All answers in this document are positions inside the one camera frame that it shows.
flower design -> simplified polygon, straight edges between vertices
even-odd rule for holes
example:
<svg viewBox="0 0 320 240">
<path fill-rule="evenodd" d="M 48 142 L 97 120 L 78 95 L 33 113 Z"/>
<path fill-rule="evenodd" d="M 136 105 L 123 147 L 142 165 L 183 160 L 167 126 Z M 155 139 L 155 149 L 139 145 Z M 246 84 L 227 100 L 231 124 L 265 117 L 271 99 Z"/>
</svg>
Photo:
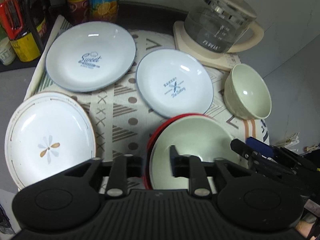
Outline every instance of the flower design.
<svg viewBox="0 0 320 240">
<path fill-rule="evenodd" d="M 43 141 L 44 141 L 44 145 L 42 144 L 38 144 L 38 147 L 40 149 L 45 149 L 42 152 L 40 152 L 40 157 L 42 158 L 43 156 L 45 156 L 47 154 L 47 160 L 48 160 L 48 164 L 51 163 L 51 156 L 50 154 L 52 153 L 54 156 L 58 157 L 59 153 L 57 151 L 52 150 L 52 148 L 58 148 L 60 146 L 60 143 L 52 143 L 52 135 L 49 135 L 49 143 L 47 141 L 46 137 L 43 137 Z"/>
</svg>

plate with blue rim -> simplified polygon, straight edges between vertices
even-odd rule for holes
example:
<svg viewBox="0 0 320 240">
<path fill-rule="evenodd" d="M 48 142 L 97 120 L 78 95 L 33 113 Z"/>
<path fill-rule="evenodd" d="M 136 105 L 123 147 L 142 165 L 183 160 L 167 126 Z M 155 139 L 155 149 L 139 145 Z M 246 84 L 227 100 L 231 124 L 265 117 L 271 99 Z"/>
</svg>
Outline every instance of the plate with blue rim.
<svg viewBox="0 0 320 240">
<path fill-rule="evenodd" d="M 45 66 L 49 77 L 73 92 L 88 92 L 119 80 L 132 66 L 136 44 L 124 28 L 88 22 L 61 34 L 51 45 Z"/>
<path fill-rule="evenodd" d="M 159 49 L 140 61 L 136 80 L 146 103 L 164 117 L 204 114 L 213 101 L 213 86 L 205 68 L 191 55 Z"/>
</svg>

x pattern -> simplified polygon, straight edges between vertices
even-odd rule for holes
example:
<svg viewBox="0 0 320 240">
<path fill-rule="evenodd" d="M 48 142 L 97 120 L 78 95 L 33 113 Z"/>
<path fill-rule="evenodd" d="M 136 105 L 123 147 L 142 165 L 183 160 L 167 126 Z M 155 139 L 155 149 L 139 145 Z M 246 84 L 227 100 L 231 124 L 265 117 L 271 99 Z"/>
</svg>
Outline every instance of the x pattern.
<svg viewBox="0 0 320 240">
<path fill-rule="evenodd" d="M 106 113 L 104 112 L 105 108 L 103 108 L 103 109 L 97 108 L 97 109 L 98 109 L 99 111 L 98 111 L 96 114 L 99 114 L 99 113 L 106 114 Z"/>
<path fill-rule="evenodd" d="M 103 124 L 103 126 L 106 126 L 105 124 L 104 124 L 104 120 L 106 119 L 106 117 L 104 117 L 104 118 L 102 118 L 102 119 L 100 119 L 100 118 L 98 118 L 98 117 L 96 117 L 97 118 L 97 120 L 98 120 L 98 122 L 96 123 L 96 125 L 98 125 L 99 123 L 102 123 Z"/>
<path fill-rule="evenodd" d="M 104 152 L 103 146 L 105 145 L 106 142 L 103 142 L 101 144 L 97 143 L 97 150 L 101 149 Z"/>
<path fill-rule="evenodd" d="M 102 138 L 102 139 L 105 139 L 104 137 L 103 137 L 103 135 L 104 135 L 104 132 L 103 133 L 98 133 L 98 132 L 96 132 L 96 134 L 97 134 L 97 136 L 96 136 L 96 139 L 98 139 L 98 138 Z"/>
<path fill-rule="evenodd" d="M 100 104 L 101 101 L 103 101 L 103 102 L 106 104 L 106 103 L 107 103 L 106 100 L 105 100 L 106 97 L 107 97 L 107 96 L 100 96 L 100 95 L 98 95 L 98 98 L 100 98 L 99 101 L 98 101 L 98 104 Z"/>
</svg>

white cup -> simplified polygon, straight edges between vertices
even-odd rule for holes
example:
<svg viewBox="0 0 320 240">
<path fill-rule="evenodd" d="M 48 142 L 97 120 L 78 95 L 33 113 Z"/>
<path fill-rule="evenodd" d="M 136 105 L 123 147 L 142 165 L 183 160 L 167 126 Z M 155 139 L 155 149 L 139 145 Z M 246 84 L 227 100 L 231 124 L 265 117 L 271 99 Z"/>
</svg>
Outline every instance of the white cup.
<svg viewBox="0 0 320 240">
<path fill-rule="evenodd" d="M 0 41 L 0 60 L 3 65 L 11 64 L 16 58 L 16 53 L 11 47 L 9 38 L 4 38 Z"/>
</svg>

plate with flower design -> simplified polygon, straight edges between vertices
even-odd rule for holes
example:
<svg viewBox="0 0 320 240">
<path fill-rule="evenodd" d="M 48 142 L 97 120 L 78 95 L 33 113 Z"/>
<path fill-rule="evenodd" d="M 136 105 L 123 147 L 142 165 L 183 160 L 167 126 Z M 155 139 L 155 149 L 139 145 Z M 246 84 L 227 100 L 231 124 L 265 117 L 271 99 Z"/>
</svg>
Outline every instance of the plate with flower design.
<svg viewBox="0 0 320 240">
<path fill-rule="evenodd" d="M 4 153 L 12 178 L 22 189 L 95 157 L 93 127 L 72 98 L 39 93 L 13 113 Z"/>
</svg>

